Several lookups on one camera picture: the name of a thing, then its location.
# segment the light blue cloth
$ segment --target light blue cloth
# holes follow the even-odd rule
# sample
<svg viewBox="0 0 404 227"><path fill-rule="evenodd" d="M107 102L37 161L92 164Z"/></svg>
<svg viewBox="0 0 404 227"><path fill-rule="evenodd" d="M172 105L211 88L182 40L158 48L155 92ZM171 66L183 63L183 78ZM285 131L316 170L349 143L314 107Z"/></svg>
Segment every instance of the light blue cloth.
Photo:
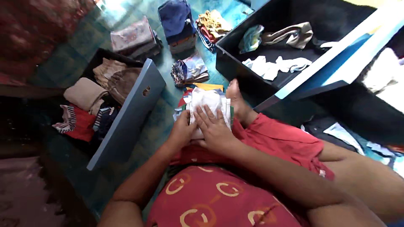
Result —
<svg viewBox="0 0 404 227"><path fill-rule="evenodd" d="M264 26L256 25L250 27L246 33L244 33L243 39L240 41L238 48L240 49L240 54L247 53L256 50L261 44L261 32L264 30Z"/></svg>

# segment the navy blue folded clothes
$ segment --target navy blue folded clothes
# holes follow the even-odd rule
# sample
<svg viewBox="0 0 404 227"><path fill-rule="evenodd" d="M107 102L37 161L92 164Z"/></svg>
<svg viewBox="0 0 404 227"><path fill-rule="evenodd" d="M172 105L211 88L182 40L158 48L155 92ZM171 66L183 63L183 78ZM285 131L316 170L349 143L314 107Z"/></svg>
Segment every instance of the navy blue folded clothes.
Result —
<svg viewBox="0 0 404 227"><path fill-rule="evenodd" d="M112 123L118 115L118 112L119 111L114 107L108 107L98 112L93 129L97 129L94 137L96 137L99 141L103 140L107 135Z"/></svg>
<svg viewBox="0 0 404 227"><path fill-rule="evenodd" d="M168 44L195 34L191 7L186 0L168 0L158 8L158 14Z"/></svg>
<svg viewBox="0 0 404 227"><path fill-rule="evenodd" d="M196 28L196 31L199 35L199 37L202 40L203 45L212 53L216 51L216 45L214 43L211 43L204 35L202 35L201 30L199 27Z"/></svg>

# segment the patterned fabric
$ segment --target patterned fabric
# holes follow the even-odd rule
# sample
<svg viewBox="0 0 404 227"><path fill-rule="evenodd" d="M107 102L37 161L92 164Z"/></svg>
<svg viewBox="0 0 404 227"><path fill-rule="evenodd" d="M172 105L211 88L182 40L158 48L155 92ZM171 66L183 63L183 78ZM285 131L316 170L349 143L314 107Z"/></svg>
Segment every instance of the patterned fabric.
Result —
<svg viewBox="0 0 404 227"><path fill-rule="evenodd" d="M190 166L163 188L146 226L301 225L269 191L215 166Z"/></svg>
<svg viewBox="0 0 404 227"><path fill-rule="evenodd" d="M96 116L70 104L61 105L63 108L63 123L52 125L61 134L66 134L74 139L90 142L94 135L93 124Z"/></svg>
<svg viewBox="0 0 404 227"><path fill-rule="evenodd" d="M74 113L74 107L60 105L63 109L63 123L56 123L52 125L59 133L64 134L65 132L73 131L74 127L76 126L77 118L76 114Z"/></svg>

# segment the colorful folded clothes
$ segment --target colorful folded clothes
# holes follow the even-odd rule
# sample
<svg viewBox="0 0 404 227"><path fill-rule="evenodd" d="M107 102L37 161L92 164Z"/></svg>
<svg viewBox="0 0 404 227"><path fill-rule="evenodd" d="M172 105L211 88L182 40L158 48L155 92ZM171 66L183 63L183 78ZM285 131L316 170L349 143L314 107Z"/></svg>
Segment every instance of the colorful folded clothes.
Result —
<svg viewBox="0 0 404 227"><path fill-rule="evenodd" d="M197 27L196 31L202 40L202 44L212 53L216 51L216 45L212 43L206 36L202 35L201 28Z"/></svg>
<svg viewBox="0 0 404 227"><path fill-rule="evenodd" d="M158 14L169 45L195 34L191 7L186 0L168 0Z"/></svg>
<svg viewBox="0 0 404 227"><path fill-rule="evenodd" d="M205 13L200 14L198 17L198 26L205 27L208 33L216 39L225 36L232 30L231 25L222 18L217 10L212 10L211 12L206 10Z"/></svg>
<svg viewBox="0 0 404 227"><path fill-rule="evenodd" d="M72 138L90 142L94 135L93 124L96 116L70 104L60 105L63 109L63 123L52 125L59 133Z"/></svg>
<svg viewBox="0 0 404 227"><path fill-rule="evenodd" d="M222 18L217 10L206 10L196 20L197 32L204 46L211 52L215 51L215 43L231 31L231 25Z"/></svg>
<svg viewBox="0 0 404 227"><path fill-rule="evenodd" d="M171 69L171 76L176 87L209 79L208 69L198 52L184 60L176 61Z"/></svg>

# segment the brown cloth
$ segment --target brown cloth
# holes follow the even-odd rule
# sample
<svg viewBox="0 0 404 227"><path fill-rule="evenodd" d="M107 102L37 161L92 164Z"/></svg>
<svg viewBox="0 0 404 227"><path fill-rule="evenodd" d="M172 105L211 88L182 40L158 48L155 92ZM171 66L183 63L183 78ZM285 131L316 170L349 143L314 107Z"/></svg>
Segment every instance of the brown cloth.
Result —
<svg viewBox="0 0 404 227"><path fill-rule="evenodd" d="M101 104L104 102L101 97L107 93L107 90L90 79L80 78L75 85L66 89L63 96L80 109L88 111L89 114L97 115Z"/></svg>
<svg viewBox="0 0 404 227"><path fill-rule="evenodd" d="M95 80L101 85L101 87L108 89L108 80L111 76L121 70L128 68L125 63L102 59L102 64L93 69Z"/></svg>
<svg viewBox="0 0 404 227"><path fill-rule="evenodd" d="M275 33L265 32L261 35L263 45L271 45L289 37L286 44L289 46L304 49L306 44L313 37L313 31L309 22L304 22L286 27Z"/></svg>
<svg viewBox="0 0 404 227"><path fill-rule="evenodd" d="M114 99L121 105L132 90L142 68L129 68L116 72L108 81L108 90Z"/></svg>

